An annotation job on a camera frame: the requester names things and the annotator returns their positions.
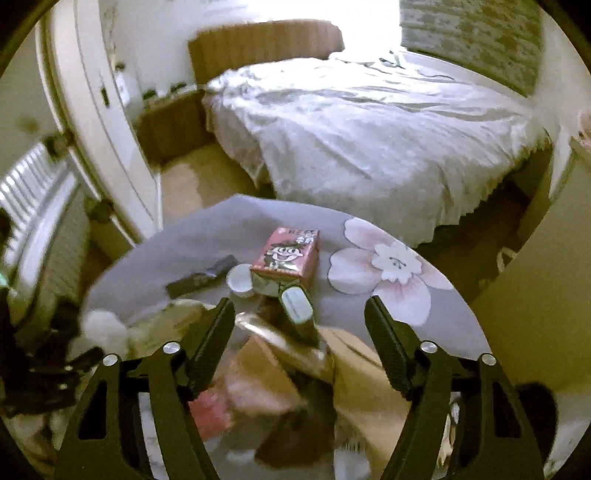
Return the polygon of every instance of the bed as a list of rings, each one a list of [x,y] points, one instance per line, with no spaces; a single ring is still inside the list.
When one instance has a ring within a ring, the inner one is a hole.
[[[513,90],[418,54],[351,55],[327,21],[219,27],[189,50],[207,129],[257,187],[411,246],[457,224],[548,143]]]

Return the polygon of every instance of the curtain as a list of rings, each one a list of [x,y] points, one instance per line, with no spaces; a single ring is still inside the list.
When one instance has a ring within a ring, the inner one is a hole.
[[[535,0],[401,0],[402,46],[474,70],[528,96],[543,53]]]

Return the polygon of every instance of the snack box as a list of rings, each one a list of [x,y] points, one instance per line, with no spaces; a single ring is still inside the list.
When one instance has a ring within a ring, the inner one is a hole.
[[[308,288],[318,262],[319,240],[318,230],[289,227],[275,230],[251,266],[254,290],[277,297],[280,288],[286,285]]]

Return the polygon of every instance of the floral tablecloth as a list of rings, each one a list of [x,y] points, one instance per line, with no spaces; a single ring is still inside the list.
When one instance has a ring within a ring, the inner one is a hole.
[[[168,303],[168,283],[225,255],[254,261],[279,226],[320,230],[310,289],[319,323],[344,328],[372,346],[363,308],[379,295],[394,318],[448,353],[476,359],[490,351],[475,315],[447,278],[393,236],[334,210],[242,195],[189,215],[132,250],[92,288],[85,311],[111,310],[132,325]],[[216,304],[229,296],[220,280],[194,298]],[[240,309],[244,302],[233,300]]]

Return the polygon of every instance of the white door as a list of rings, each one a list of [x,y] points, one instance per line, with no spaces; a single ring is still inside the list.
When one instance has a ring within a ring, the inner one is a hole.
[[[113,200],[136,241],[157,231],[157,185],[125,117],[105,50],[99,0],[60,0],[49,14],[53,81],[84,156],[81,169]]]

